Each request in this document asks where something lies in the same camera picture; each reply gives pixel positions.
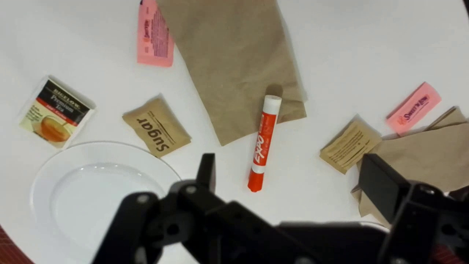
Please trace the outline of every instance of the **pink sweetener packet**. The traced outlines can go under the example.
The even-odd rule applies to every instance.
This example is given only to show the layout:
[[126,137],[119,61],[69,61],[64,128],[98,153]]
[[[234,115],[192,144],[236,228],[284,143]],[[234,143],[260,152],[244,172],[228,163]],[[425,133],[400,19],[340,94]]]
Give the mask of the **pink sweetener packet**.
[[174,41],[156,0],[142,0],[138,10],[137,62],[171,67]]
[[441,97],[438,92],[424,82],[387,118],[386,123],[402,136],[439,102]]

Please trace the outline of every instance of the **white plate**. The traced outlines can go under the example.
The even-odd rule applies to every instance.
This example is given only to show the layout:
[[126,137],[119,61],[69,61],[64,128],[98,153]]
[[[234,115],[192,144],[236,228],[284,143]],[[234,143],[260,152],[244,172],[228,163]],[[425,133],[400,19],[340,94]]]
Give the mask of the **white plate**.
[[45,241],[90,263],[122,199],[151,191],[164,197],[180,178],[139,148],[94,142],[53,156],[39,170],[30,202]]

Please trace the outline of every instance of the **white table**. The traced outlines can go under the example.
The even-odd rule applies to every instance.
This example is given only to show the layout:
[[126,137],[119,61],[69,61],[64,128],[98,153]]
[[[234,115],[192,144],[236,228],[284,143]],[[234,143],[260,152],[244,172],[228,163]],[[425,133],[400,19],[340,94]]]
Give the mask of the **white table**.
[[[121,115],[162,93],[192,137],[163,159],[190,179],[201,154],[216,153],[217,195],[240,201],[272,224],[361,219],[349,194],[357,169],[344,176],[318,157],[356,114],[391,134],[385,116],[427,81],[443,101],[416,127],[453,105],[469,115],[469,21],[461,0],[279,0],[279,6],[308,117],[276,128],[264,188],[253,194],[246,184],[255,135],[220,147],[177,49],[172,68],[136,63],[138,0],[2,1],[0,225],[35,263],[73,263],[41,243],[29,217],[31,184],[54,150],[14,123],[47,74],[98,106],[74,143],[112,140],[144,148]],[[19,217],[10,217],[13,211]],[[187,259],[176,246],[161,262]]]

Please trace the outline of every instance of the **red marker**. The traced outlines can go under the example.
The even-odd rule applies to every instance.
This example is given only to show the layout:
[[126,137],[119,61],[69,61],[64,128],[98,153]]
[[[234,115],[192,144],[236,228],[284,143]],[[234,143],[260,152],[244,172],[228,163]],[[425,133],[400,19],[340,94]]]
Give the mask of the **red marker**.
[[264,180],[265,164],[269,154],[270,142],[277,117],[279,115],[282,98],[275,95],[266,95],[264,98],[264,108],[262,109],[261,125],[257,133],[256,148],[254,149],[254,159],[252,161],[251,172],[249,173],[248,187],[252,192],[262,189]]

